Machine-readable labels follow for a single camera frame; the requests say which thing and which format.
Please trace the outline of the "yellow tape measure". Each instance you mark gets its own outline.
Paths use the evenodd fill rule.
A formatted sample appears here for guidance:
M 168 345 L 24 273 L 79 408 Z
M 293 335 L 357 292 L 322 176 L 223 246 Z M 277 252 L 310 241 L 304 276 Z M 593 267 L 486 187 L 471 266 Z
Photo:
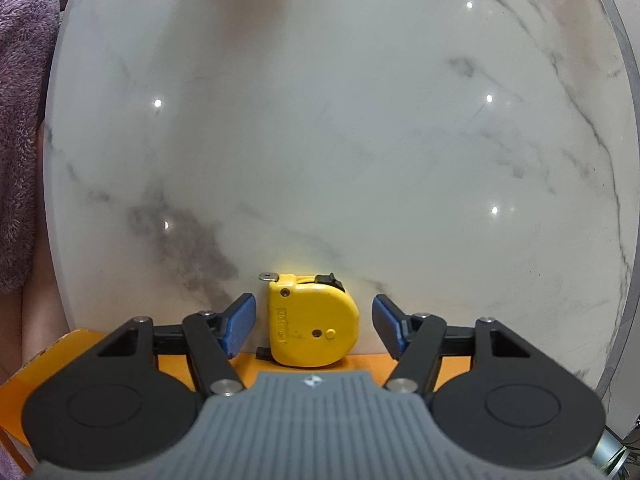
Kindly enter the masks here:
M 258 359 L 283 366 L 320 368 L 341 361 L 359 337 L 356 302 L 334 274 L 264 272 L 268 284 L 269 344 Z

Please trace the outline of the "grey trash bin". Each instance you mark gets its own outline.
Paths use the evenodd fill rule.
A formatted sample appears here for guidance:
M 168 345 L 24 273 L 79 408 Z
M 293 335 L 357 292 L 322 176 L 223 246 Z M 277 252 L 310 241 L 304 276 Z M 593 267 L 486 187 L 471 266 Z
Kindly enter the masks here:
M 639 440 L 624 442 L 606 427 L 591 457 L 591 463 L 608 479 L 630 479 L 639 467 Z

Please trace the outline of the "purple fuzzy sleeve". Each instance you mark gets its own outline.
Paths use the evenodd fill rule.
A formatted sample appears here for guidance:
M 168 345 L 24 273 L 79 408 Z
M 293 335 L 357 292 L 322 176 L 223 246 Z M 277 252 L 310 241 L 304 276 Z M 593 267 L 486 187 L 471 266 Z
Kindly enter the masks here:
M 37 136 L 60 0 L 1 0 L 1 292 L 25 283 L 36 228 Z

